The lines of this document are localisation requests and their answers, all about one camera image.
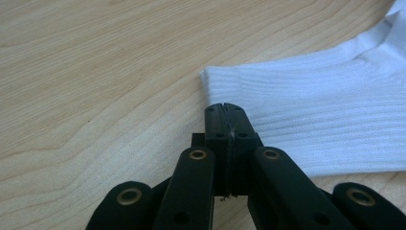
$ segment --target wood grain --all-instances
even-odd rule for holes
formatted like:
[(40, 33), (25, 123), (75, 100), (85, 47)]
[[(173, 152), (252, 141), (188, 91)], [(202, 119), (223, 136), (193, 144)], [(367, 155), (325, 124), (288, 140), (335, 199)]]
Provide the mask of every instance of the wood grain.
[[(322, 50), (367, 30), (392, 1), (0, 2), (0, 226), (83, 229), (106, 193), (167, 178), (203, 131), (198, 71)], [(406, 212), (406, 172), (362, 182)], [(214, 229), (255, 229), (246, 197)]]

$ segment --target light wood surface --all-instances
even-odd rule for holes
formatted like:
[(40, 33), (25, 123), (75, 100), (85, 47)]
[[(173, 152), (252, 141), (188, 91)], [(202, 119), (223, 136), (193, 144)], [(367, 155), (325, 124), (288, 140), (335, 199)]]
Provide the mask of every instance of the light wood surface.
[[(83, 229), (110, 189), (158, 184), (204, 131), (204, 66), (334, 46), (391, 3), (1, 1), (0, 228)], [(363, 183), (406, 212), (406, 172), (314, 181)], [(255, 229), (245, 203), (217, 200), (214, 229)]]

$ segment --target white fabric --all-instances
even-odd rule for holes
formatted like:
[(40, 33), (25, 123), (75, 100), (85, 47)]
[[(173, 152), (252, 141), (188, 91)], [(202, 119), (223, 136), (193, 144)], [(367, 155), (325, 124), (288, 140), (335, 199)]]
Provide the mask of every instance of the white fabric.
[(406, 170), (406, 1), (372, 29), (310, 55), (200, 77), (209, 104), (244, 108), (265, 146), (309, 176)]

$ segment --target ribbed fabric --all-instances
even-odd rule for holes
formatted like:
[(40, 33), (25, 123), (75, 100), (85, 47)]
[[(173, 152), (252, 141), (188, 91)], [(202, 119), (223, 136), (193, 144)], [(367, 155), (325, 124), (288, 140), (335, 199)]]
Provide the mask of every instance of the ribbed fabric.
[(209, 104), (245, 109), (309, 176), (406, 170), (406, 1), (314, 54), (200, 73)]

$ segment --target wooden table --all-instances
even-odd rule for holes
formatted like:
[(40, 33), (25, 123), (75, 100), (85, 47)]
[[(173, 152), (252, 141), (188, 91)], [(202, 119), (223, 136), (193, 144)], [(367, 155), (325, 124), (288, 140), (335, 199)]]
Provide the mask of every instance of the wooden table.
[[(0, 3), (0, 228), (83, 229), (127, 180), (173, 172), (207, 102), (198, 72), (322, 50), (391, 1), (6, 0)], [(376, 189), (406, 212), (406, 172), (314, 178)], [(254, 229), (246, 197), (214, 229)]]

